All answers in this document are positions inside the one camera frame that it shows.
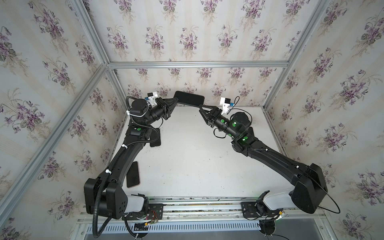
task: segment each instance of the aluminum frame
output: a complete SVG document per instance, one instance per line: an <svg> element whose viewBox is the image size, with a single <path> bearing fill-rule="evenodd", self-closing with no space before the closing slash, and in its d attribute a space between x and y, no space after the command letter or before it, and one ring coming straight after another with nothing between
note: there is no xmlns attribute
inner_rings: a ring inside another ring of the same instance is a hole
<svg viewBox="0 0 384 240"><path fill-rule="evenodd" d="M312 33L315 31L317 24L322 20L323 16L325 15L325 9L329 5L330 1L331 0L319 0L319 2L317 3L307 24L304 27L304 30L301 32L301 36L297 40L297 43L295 44L291 55L288 58L288 66L282 70L279 78L276 80L275 84L271 89L271 92L266 98L264 104L265 109L269 109L271 107L289 72L291 72L293 66L299 59L300 54L304 51L305 46L311 38Z"/></svg>
<svg viewBox="0 0 384 240"><path fill-rule="evenodd" d="M109 68L263 68L287 67L288 61L180 61L180 62L110 62Z"/></svg>
<svg viewBox="0 0 384 240"><path fill-rule="evenodd" d="M0 225L2 226L9 216L12 214L18 203L23 198L25 192L36 179L41 167L51 155L52 151L56 148L64 134L67 132L67 127L76 118L78 112L88 100L90 93L94 90L96 85L107 70L107 64L101 64L91 79L87 82L85 87L81 90L79 95L68 108L64 116L54 127L49 137L44 141L43 145L35 153L31 161L20 173L19 177L14 181L7 194L0 202Z"/></svg>

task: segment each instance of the white cable tie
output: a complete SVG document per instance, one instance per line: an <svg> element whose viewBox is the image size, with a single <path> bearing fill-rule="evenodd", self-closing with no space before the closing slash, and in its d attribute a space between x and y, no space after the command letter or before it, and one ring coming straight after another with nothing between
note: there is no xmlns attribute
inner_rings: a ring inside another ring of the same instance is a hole
<svg viewBox="0 0 384 240"><path fill-rule="evenodd" d="M143 116L147 113L147 111L146 111L143 115L141 115L141 116L133 115L133 114L131 114L128 110L126 111L126 113L127 113L127 115L131 115L131 116L140 118L140 117L143 117Z"/></svg>

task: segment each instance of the black robotic arm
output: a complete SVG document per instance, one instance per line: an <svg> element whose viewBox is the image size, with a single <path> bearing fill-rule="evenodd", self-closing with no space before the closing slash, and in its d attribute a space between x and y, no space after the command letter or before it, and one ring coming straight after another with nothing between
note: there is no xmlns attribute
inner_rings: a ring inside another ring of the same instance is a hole
<svg viewBox="0 0 384 240"><path fill-rule="evenodd" d="M254 136L251 122L243 112L233 114L231 119L225 118L216 106L200 105L199 112L207 125L217 127L233 139L232 147L236 152L264 163L287 179L295 187L288 193L294 205L306 213L315 212L328 191L319 166L297 162L266 146ZM265 200L260 203L264 204L261 206L264 211L259 214L264 216L271 204Z"/></svg>

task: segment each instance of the black cable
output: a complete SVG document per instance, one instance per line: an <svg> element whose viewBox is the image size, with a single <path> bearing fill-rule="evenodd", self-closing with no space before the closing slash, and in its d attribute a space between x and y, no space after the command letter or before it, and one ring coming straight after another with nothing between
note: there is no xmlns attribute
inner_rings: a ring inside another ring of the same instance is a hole
<svg viewBox="0 0 384 240"><path fill-rule="evenodd" d="M285 239L289 240L289 238L287 238L287 237L284 237L284 236L281 236L281 235L278 235L278 234L272 234L272 236L279 236L279 237L283 237L283 238L285 238Z"/></svg>
<svg viewBox="0 0 384 240"><path fill-rule="evenodd" d="M163 125L163 122L164 122L164 119L163 119L163 118L161 118L161 124L160 124L160 126L159 126L158 128L160 128L160 127L161 127L161 125Z"/></svg>
<svg viewBox="0 0 384 240"><path fill-rule="evenodd" d="M218 128L215 128L215 129L214 129L214 136L215 136L215 137L217 137L217 138L225 138L225 137L227 136L227 135L225 135L224 137L218 137L218 136L216 136L216 134L215 134L215 130L216 130L216 129L218 129Z"/></svg>

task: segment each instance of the purple flower pattern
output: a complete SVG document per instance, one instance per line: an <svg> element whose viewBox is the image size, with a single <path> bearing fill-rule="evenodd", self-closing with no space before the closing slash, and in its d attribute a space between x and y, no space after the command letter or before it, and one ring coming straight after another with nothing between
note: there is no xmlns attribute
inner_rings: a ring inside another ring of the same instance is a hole
<svg viewBox="0 0 384 240"><path fill-rule="evenodd" d="M43 61L43 66L48 70L48 79L55 83L59 83L62 86L62 90L65 90L68 94L70 91L75 94L76 86L69 78L67 73L68 65L61 62L59 58L57 60L47 59L47 62Z"/></svg>
<svg viewBox="0 0 384 240"><path fill-rule="evenodd" d="M39 28L41 33L49 33L51 36L51 44L54 46L56 51L59 49L66 54L68 52L68 39L63 37L64 30L59 25L60 19L58 19L53 11L49 10L47 6L41 3L40 0L34 0L28 2L30 8L32 8L35 12L34 20L39 24Z"/></svg>
<svg viewBox="0 0 384 240"><path fill-rule="evenodd" d="M279 138L281 140L281 142L284 144L284 145L287 145L288 144L288 133L287 133L287 129L284 129L283 131L279 131L278 133L279 135Z"/></svg>
<svg viewBox="0 0 384 240"><path fill-rule="evenodd" d="M93 56L92 49L85 43L84 35L80 36L80 40L75 43L78 49L78 56L82 63L87 63L87 69L90 73L96 72L95 57Z"/></svg>
<svg viewBox="0 0 384 240"><path fill-rule="evenodd" d="M241 10L245 11L245 16L241 18L240 25L244 27L243 31L250 30L256 24L255 18L259 18L264 6L265 0L244 0Z"/></svg>
<svg viewBox="0 0 384 240"><path fill-rule="evenodd" d="M57 182L59 175L63 175L65 177L65 168L63 166L60 166L54 155L56 152L52 152L51 157L48 158L48 161L46 164L44 164L43 169L39 173L38 180L44 179L45 177L50 178L50 181L56 180Z"/></svg>
<svg viewBox="0 0 384 240"><path fill-rule="evenodd" d="M16 75L16 67L19 67L25 76L27 74L27 65L25 65L26 60L20 59L21 53L16 53L12 48L12 43L9 42L7 36L11 36L12 33L4 26L0 29L0 61L4 62L2 67L7 68L11 73Z"/></svg>
<svg viewBox="0 0 384 240"><path fill-rule="evenodd" d="M306 99L306 103L301 109L301 111L304 113L301 117L307 118L312 112L320 112L321 106L324 105L323 102L320 101L321 95L316 92L314 92L312 95L308 95Z"/></svg>
<svg viewBox="0 0 384 240"><path fill-rule="evenodd" d="M331 96L333 99L330 106L333 106L335 110L343 108L346 110L346 104L354 105L356 100L364 100L364 96L368 93L368 86L371 81L375 83L382 82L382 79L378 78L379 75L366 76L364 70L358 71L356 75L348 76L347 80L341 82L343 87L342 91L336 92Z"/></svg>
<svg viewBox="0 0 384 240"><path fill-rule="evenodd" d="M164 19L166 20L169 18L169 24L171 24L176 20L175 7L177 0L159 0L159 2L163 5Z"/></svg>
<svg viewBox="0 0 384 240"><path fill-rule="evenodd" d="M102 135L104 138L109 138L109 131L107 129L107 126L105 125L105 119L102 118L98 121L96 121L93 126L96 128L96 134L97 135Z"/></svg>
<svg viewBox="0 0 384 240"><path fill-rule="evenodd" d="M108 43L115 45L115 48L113 49L115 54L118 54L121 59L123 57L126 57L128 52L128 45L127 40L125 39L125 36L121 33L120 29L122 26L116 25L114 29L111 27L107 27L107 38Z"/></svg>
<svg viewBox="0 0 384 240"><path fill-rule="evenodd" d="M240 93L240 99L247 98L250 92L253 92L253 86L250 86L248 83L243 83L241 88L237 90Z"/></svg>
<svg viewBox="0 0 384 240"><path fill-rule="evenodd" d="M63 218L63 216L70 218L74 217L75 211L80 211L80 203L72 199L71 191L61 194L60 199L51 203L52 207L48 210L49 215L53 215L55 218L53 222Z"/></svg>
<svg viewBox="0 0 384 240"><path fill-rule="evenodd" d="M77 116L70 125L70 127L67 129L67 132L71 135L71 138L74 138L77 136L78 141L83 144L83 140L88 142L89 138L89 129L85 129L87 127L87 124L83 121L83 118L80 116Z"/></svg>
<svg viewBox="0 0 384 240"><path fill-rule="evenodd" d="M193 54L195 54L194 50L197 49L197 36L195 34L195 30L198 29L197 26L192 26L189 30L187 28L182 28L182 33L180 35L180 44L183 44L183 48L181 49L181 56L185 56L185 59L190 59Z"/></svg>
<svg viewBox="0 0 384 240"><path fill-rule="evenodd" d="M197 88L191 83L184 83L184 87L181 90L186 93L195 93L197 91Z"/></svg>
<svg viewBox="0 0 384 240"><path fill-rule="evenodd" d="M205 85L212 77L213 70L212 68L198 68L196 73L200 74L197 78L197 82L201 83L201 85Z"/></svg>
<svg viewBox="0 0 384 240"><path fill-rule="evenodd" d="M345 219L339 219L340 229L336 228L336 231L338 231L344 238L349 236L358 240L374 240L370 233L371 226L367 223L366 218L366 215L355 215L348 210Z"/></svg>
<svg viewBox="0 0 384 240"><path fill-rule="evenodd" d="M309 134L310 131L307 129L307 127L299 129L296 133L296 137L293 140L293 147L296 149L303 145L308 147L310 145L310 142L312 142L312 139L308 137Z"/></svg>
<svg viewBox="0 0 384 240"><path fill-rule="evenodd" d="M338 126L331 125L329 128L324 129L326 136L319 137L317 141L319 142L317 147L320 148L321 152L329 153L329 150L332 152L337 149L343 150L343 147L347 144L348 137L355 138L355 132L346 131L345 126L342 123L339 123Z"/></svg>
<svg viewBox="0 0 384 240"><path fill-rule="evenodd" d="M290 103L287 106L283 106L283 112L280 115L281 122L280 124L285 123L286 120L292 120L292 116L294 113L292 112L292 106Z"/></svg>
<svg viewBox="0 0 384 240"><path fill-rule="evenodd" d="M109 97L108 103L109 103L109 109L114 111L117 115L119 115L120 109L117 102L117 98L115 96Z"/></svg>
<svg viewBox="0 0 384 240"><path fill-rule="evenodd" d="M352 49L357 51L357 53L352 57L361 57L364 53L368 53L368 47L372 49L376 40L381 39L382 34L384 34L383 10L384 7L381 9L378 15L367 19L369 22L367 22L364 27L366 32L361 35L360 39L356 40L357 44L352 47Z"/></svg>
<svg viewBox="0 0 384 240"><path fill-rule="evenodd" d="M297 86L299 84L300 78L297 76L299 73L296 69L294 69L287 77L287 82L284 86L284 94L289 93L291 88Z"/></svg>
<svg viewBox="0 0 384 240"><path fill-rule="evenodd" d="M201 4L204 6L203 19L208 19L208 25L215 19L215 9L219 0L201 0Z"/></svg>
<svg viewBox="0 0 384 240"><path fill-rule="evenodd" d="M231 51L231 43L234 39L237 39L236 31L237 29L231 29L230 25L221 27L221 33L217 35L217 39L220 42L219 50L220 53L223 53L223 56Z"/></svg>
<svg viewBox="0 0 384 240"><path fill-rule="evenodd" d="M179 80L180 68L168 68L168 70L170 71L170 77L177 82Z"/></svg>
<svg viewBox="0 0 384 240"><path fill-rule="evenodd" d="M354 201L359 201L361 205L369 203L370 206L384 203L384 171L376 174L366 171L358 173L361 182L351 180L347 182L350 187L346 193L350 193Z"/></svg>
<svg viewBox="0 0 384 240"><path fill-rule="evenodd" d="M221 83L215 83L214 86L211 88L211 91L213 93L213 99L218 100L221 98L221 94L225 92L227 89L225 88L225 85L221 85Z"/></svg>
<svg viewBox="0 0 384 240"><path fill-rule="evenodd" d="M322 164L319 164L319 166L323 171L325 183L330 185L331 188L336 187L336 182L338 182L338 180L334 176L335 170L332 168L332 164L328 163L325 166L323 166Z"/></svg>
<svg viewBox="0 0 384 240"><path fill-rule="evenodd" d="M92 173L92 170L96 170L95 163L91 160L90 151L84 151L81 155L76 156L76 161L73 161L74 164L78 167L78 172L87 171Z"/></svg>
<svg viewBox="0 0 384 240"><path fill-rule="evenodd" d="M318 83L318 77L324 77L325 73L331 70L331 67L333 66L333 60L336 56L341 56L339 50L332 52L330 48L327 48L324 53L321 53L319 57L313 61L315 67L311 68L307 73L307 82Z"/></svg>
<svg viewBox="0 0 384 240"><path fill-rule="evenodd" d="M112 129L113 129L115 134L117 134L119 132L120 127L121 127L121 123L120 122L116 122L115 125L113 125Z"/></svg>
<svg viewBox="0 0 384 240"><path fill-rule="evenodd" d="M147 27L147 34L145 35L145 43L151 45L149 53L153 55L156 60L163 54L161 50L164 49L165 43L163 36L159 32L160 29L162 29L162 27L157 25L153 29Z"/></svg>
<svg viewBox="0 0 384 240"><path fill-rule="evenodd" d="M128 84L128 88L127 88L127 95L129 96L132 96L134 98L141 98L141 90L139 89L139 85L138 83L135 83L135 84Z"/></svg>
<svg viewBox="0 0 384 240"><path fill-rule="evenodd" d="M165 98L167 97L168 92L170 91L170 87L169 85L165 85L164 83L157 83L156 91L160 97Z"/></svg>
<svg viewBox="0 0 384 240"><path fill-rule="evenodd" d="M89 96L89 99L90 99L92 105L96 104L96 108L99 111L104 112L104 108L105 108L104 102L105 101L103 101L103 96L101 95L99 88L95 88L92 91L92 94Z"/></svg>
<svg viewBox="0 0 384 240"><path fill-rule="evenodd" d="M271 107L271 108L269 108L268 110L267 110L267 112L268 112L268 116L271 118L271 120L273 121L274 119L275 119L275 117L276 117L276 115L275 115L275 113L274 113L274 111L273 111L273 107Z"/></svg>
<svg viewBox="0 0 384 240"><path fill-rule="evenodd" d="M9 188L12 186L12 180L8 179L9 175L11 174L11 171L8 171L6 174L0 175L0 200L5 196L5 194L8 192Z"/></svg>
<svg viewBox="0 0 384 240"><path fill-rule="evenodd" d="M269 79L269 75L273 71L276 71L276 70L277 70L277 68L260 68L259 69L259 72L260 72L259 81L261 81L261 83L265 82L266 80Z"/></svg>
<svg viewBox="0 0 384 240"><path fill-rule="evenodd" d="M288 50L284 52L284 56L283 56L284 59L288 59L288 57L291 55L293 47L296 45L296 42L300 37L300 33L301 31L297 31L296 35L293 38L289 39L289 42L286 45L286 47L288 47Z"/></svg>
<svg viewBox="0 0 384 240"><path fill-rule="evenodd" d="M252 42L252 46L255 47L249 54L253 60L259 60L260 57L264 56L264 53L268 50L268 46L272 45L271 33L274 32L275 28L270 28L267 31L260 29L259 35L257 35Z"/></svg>
<svg viewBox="0 0 384 240"><path fill-rule="evenodd" d="M135 16L133 15L132 11L132 0L113 0L116 4L119 5L120 13L122 14L122 17L127 17L129 20L129 24L134 21L133 19Z"/></svg>
<svg viewBox="0 0 384 240"><path fill-rule="evenodd" d="M344 14L347 12L347 5L347 0L331 1L325 11L326 16L324 17L324 20L320 23L318 31L322 32L319 34L319 36L329 33L328 29L331 27L332 23L336 21L337 17L344 16Z"/></svg>
<svg viewBox="0 0 384 240"><path fill-rule="evenodd" d="M296 16L298 15L300 9L302 9L302 7L309 2L310 0L290 0L285 2L285 6L288 8L285 11L285 14L283 14L283 22L287 22L286 26L293 24L293 22L296 21Z"/></svg>
<svg viewBox="0 0 384 240"><path fill-rule="evenodd" d="M135 58L135 62L142 62L141 58ZM140 76L141 80L147 81L149 79L148 69L147 68L136 68L137 74Z"/></svg>
<svg viewBox="0 0 384 240"><path fill-rule="evenodd" d="M8 90L8 103L0 104L0 113L8 115L4 118L5 124L11 126L15 134L26 128L27 137L34 142L38 142L39 138L46 139L51 132L48 126L51 121L43 121L45 115L38 111L39 105L16 98L19 94L18 88L12 93Z"/></svg>
<svg viewBox="0 0 384 240"><path fill-rule="evenodd" d="M111 150L109 148L105 147L105 144L103 146L103 152L100 154L100 158L103 161L104 164L107 163L109 154L111 153Z"/></svg>
<svg viewBox="0 0 384 240"><path fill-rule="evenodd" d="M245 73L245 68L230 68L228 71L228 74L230 77L228 78L228 82L230 85L235 85L236 83L240 82L240 78L243 77L243 74Z"/></svg>
<svg viewBox="0 0 384 240"><path fill-rule="evenodd" d="M31 233L24 229L16 231L16 228L11 225L15 218L10 217L8 219L8 225L3 228L0 239L1 240L30 240Z"/></svg>

